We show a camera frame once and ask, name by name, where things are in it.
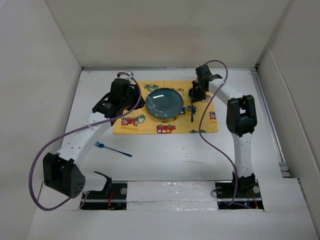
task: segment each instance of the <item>white table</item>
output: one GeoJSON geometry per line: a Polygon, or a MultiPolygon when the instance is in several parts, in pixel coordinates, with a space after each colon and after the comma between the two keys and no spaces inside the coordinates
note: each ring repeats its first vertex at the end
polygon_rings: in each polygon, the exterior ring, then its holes
{"type": "MultiPolygon", "coordinates": [[[[225,75],[223,69],[211,71],[225,75]]],[[[67,131],[85,123],[92,107],[110,90],[117,72],[81,73],[67,131]]],[[[188,68],[137,70],[134,74],[138,81],[191,81],[195,78],[195,70],[188,68]]],[[[255,98],[258,124],[252,139],[252,166],[266,212],[257,209],[216,210],[216,200],[208,198],[211,184],[206,184],[206,181],[230,180],[233,168],[223,155],[203,142],[198,134],[124,136],[115,135],[110,129],[100,141],[133,157],[93,147],[81,169],[84,174],[99,171],[111,176],[113,181],[199,181],[195,191],[186,189],[188,198],[204,203],[201,205],[204,208],[189,212],[185,208],[175,211],[172,207],[159,206],[157,199],[159,202],[162,200],[157,196],[158,187],[150,187],[152,182],[141,182],[145,192],[140,185],[140,199],[135,199],[130,192],[128,198],[131,197],[132,202],[145,201],[147,204],[142,207],[132,204],[130,207],[129,203],[127,211],[79,210],[80,197],[54,212],[37,209],[29,239],[317,239],[298,181],[282,178],[280,154],[273,145],[266,121],[268,118],[264,116],[251,71],[231,69],[227,84],[255,98]]],[[[215,99],[214,104],[219,132],[207,133],[205,137],[234,159],[233,140],[225,124],[227,108],[219,99],[215,99]]],[[[71,137],[66,137],[62,145],[71,137]]],[[[131,191],[138,190],[133,185],[128,185],[132,186],[131,191]]],[[[175,201],[178,205],[186,201],[176,199],[177,195],[166,196],[166,189],[162,196],[163,201],[175,201]]],[[[40,194],[41,203],[48,207],[63,199],[65,196],[45,186],[40,194]]]]}

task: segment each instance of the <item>red fire truck print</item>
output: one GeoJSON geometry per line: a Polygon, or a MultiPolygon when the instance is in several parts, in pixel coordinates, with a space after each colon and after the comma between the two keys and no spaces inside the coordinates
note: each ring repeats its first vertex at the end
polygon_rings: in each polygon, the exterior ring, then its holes
{"type": "Polygon", "coordinates": [[[156,126],[156,133],[157,134],[170,134],[172,132],[172,130],[175,130],[176,126],[172,126],[171,124],[169,125],[158,125],[156,126]]]}
{"type": "Polygon", "coordinates": [[[143,114],[137,117],[123,117],[121,119],[121,125],[128,126],[129,124],[132,124],[134,126],[137,126],[138,124],[143,123],[145,120],[146,120],[146,116],[143,114]]]}
{"type": "Polygon", "coordinates": [[[214,111],[209,112],[209,116],[210,116],[210,120],[216,120],[217,119],[216,112],[214,112],[214,111]]]}

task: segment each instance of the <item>plate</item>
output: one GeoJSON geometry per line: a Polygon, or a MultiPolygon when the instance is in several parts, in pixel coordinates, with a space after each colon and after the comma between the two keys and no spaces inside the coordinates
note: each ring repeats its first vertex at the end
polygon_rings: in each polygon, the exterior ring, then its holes
{"type": "Polygon", "coordinates": [[[182,96],[170,88],[158,88],[145,101],[148,112],[157,119],[172,119],[184,108],[182,96]]]}

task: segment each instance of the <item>car print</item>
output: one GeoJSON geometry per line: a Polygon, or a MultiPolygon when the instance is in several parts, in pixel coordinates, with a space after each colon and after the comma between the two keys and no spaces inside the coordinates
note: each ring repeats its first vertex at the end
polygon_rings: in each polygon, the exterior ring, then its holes
{"type": "Polygon", "coordinates": [[[206,94],[205,95],[205,99],[202,99],[201,102],[202,103],[206,103],[206,102],[208,102],[210,100],[210,98],[211,98],[211,96],[209,94],[206,94]]]}
{"type": "Polygon", "coordinates": [[[172,130],[175,130],[176,126],[172,126],[171,124],[169,125],[158,125],[156,126],[156,133],[157,134],[170,134],[172,132],[172,130]]]}
{"type": "Polygon", "coordinates": [[[156,84],[143,84],[144,88],[147,89],[149,92],[153,92],[154,90],[158,89],[159,86],[156,84]]]}
{"type": "Polygon", "coordinates": [[[143,123],[145,120],[146,120],[146,116],[143,114],[137,117],[123,117],[121,119],[121,125],[128,126],[129,124],[132,124],[134,126],[137,126],[138,124],[143,123]]]}
{"type": "MultiPolygon", "coordinates": [[[[205,134],[207,131],[201,129],[200,132],[205,134]]],[[[193,129],[193,130],[189,131],[189,133],[190,134],[198,134],[199,131],[196,131],[196,130],[193,129]]]]}
{"type": "Polygon", "coordinates": [[[210,119],[212,119],[212,120],[217,119],[216,112],[214,112],[214,111],[209,112],[209,116],[210,116],[210,119]]]}
{"type": "Polygon", "coordinates": [[[180,88],[180,87],[179,87],[179,88],[174,88],[174,87],[173,87],[173,88],[171,88],[171,89],[172,89],[172,90],[175,90],[176,92],[178,92],[181,96],[185,95],[185,94],[184,94],[184,91],[185,91],[185,90],[182,89],[182,88],[180,88]]]}
{"type": "Polygon", "coordinates": [[[192,110],[191,110],[191,106],[185,106],[182,108],[181,112],[179,113],[179,115],[186,115],[187,112],[191,112],[192,111],[192,114],[196,114],[196,109],[197,107],[196,106],[192,106],[192,110]]]}

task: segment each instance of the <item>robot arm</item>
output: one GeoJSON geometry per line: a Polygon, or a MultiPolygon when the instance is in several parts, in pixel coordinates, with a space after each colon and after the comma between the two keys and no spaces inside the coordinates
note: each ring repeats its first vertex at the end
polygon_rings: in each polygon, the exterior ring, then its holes
{"type": "MultiPolygon", "coordinates": [[[[211,74],[208,65],[197,67],[196,74],[197,80],[192,82],[189,91],[192,103],[205,99],[206,92],[214,94],[224,84],[221,76],[211,74]]],[[[252,134],[257,125],[255,100],[252,95],[242,95],[227,84],[222,86],[216,96],[227,106],[226,125],[233,138],[234,164],[238,190],[241,191],[255,185],[251,159],[252,134]]]]}
{"type": "MultiPolygon", "coordinates": [[[[110,177],[95,171],[95,177],[90,178],[80,171],[89,150],[114,122],[92,124],[121,116],[124,110],[131,110],[138,99],[138,86],[131,84],[130,78],[116,78],[110,92],[93,107],[85,123],[89,127],[79,131],[55,154],[47,153],[43,158],[44,184],[72,199],[86,191],[102,191],[108,195],[112,182],[110,177]]],[[[144,105],[145,101],[141,98],[136,109],[144,105]]]]}

